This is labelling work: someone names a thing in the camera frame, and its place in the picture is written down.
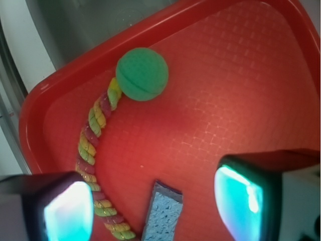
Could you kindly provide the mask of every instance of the gray surface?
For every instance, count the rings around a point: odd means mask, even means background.
[[[177,0],[26,0],[56,69]]]
[[[320,36],[320,0],[299,0]]]
[[[20,169],[25,174],[30,174],[30,169],[22,155],[20,141],[19,141],[19,115],[25,95],[26,89],[20,79],[16,66],[10,55],[7,42],[4,38],[3,30],[0,22],[0,128],[3,131],[0,132],[2,138],[0,143],[4,139],[8,142],[9,148],[13,153]],[[8,158],[0,160],[0,175],[4,172],[8,172],[6,169],[14,168],[16,164],[10,157],[9,150],[2,149],[0,151],[0,158]]]

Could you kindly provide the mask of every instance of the green ball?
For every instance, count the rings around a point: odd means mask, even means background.
[[[127,52],[117,63],[116,79],[129,98],[146,101],[160,95],[169,78],[164,58],[148,48]]]

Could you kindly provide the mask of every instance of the red tray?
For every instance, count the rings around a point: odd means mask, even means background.
[[[168,63],[168,86],[152,101],[120,100],[97,149],[98,181],[138,235],[159,179],[184,194],[176,240],[231,240],[214,198],[220,158],[320,148],[320,38],[297,0],[265,2],[179,1],[41,82],[20,121],[32,172],[74,170],[118,59],[150,47]],[[95,220],[92,239],[112,238]]]

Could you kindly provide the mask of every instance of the tray rim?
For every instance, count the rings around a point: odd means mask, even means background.
[[[40,82],[27,96],[19,122],[21,147],[31,172],[36,174],[55,170],[55,162],[49,155],[46,144],[42,143],[39,148],[38,140],[43,138],[42,126],[46,110],[56,98],[90,79],[91,73],[87,70],[93,65],[97,71],[102,72],[115,66],[118,59],[130,49],[137,46],[149,47],[202,18],[243,1],[246,0],[180,0],[105,41]],[[320,37],[305,9],[298,0],[260,2],[271,5],[288,21],[308,64],[320,99]],[[48,165],[41,167],[38,160],[47,160]]]

